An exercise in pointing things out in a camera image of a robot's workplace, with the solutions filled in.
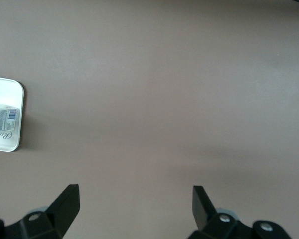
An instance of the gray surface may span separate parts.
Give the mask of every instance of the gray surface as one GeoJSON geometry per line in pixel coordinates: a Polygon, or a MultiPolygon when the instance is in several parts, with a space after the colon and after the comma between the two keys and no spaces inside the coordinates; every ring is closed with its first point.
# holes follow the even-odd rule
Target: gray surface
{"type": "Polygon", "coordinates": [[[79,183],[65,238],[184,239],[203,185],[299,239],[299,3],[0,0],[0,77],[26,88],[7,224],[79,183]]]}

